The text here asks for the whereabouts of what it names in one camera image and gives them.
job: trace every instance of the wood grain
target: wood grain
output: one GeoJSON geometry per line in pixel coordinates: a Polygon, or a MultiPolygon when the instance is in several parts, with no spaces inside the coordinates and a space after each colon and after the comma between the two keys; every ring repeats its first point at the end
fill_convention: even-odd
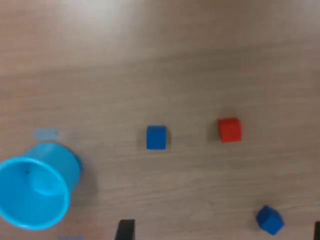
{"type": "Polygon", "coordinates": [[[0,2],[0,158],[57,128],[83,159],[72,206],[38,232],[0,239],[268,240],[254,215],[278,209],[282,240],[320,219],[320,1],[0,2]],[[221,144],[237,116],[243,141],[221,144]],[[146,126],[170,130],[147,151],[146,126]]]}

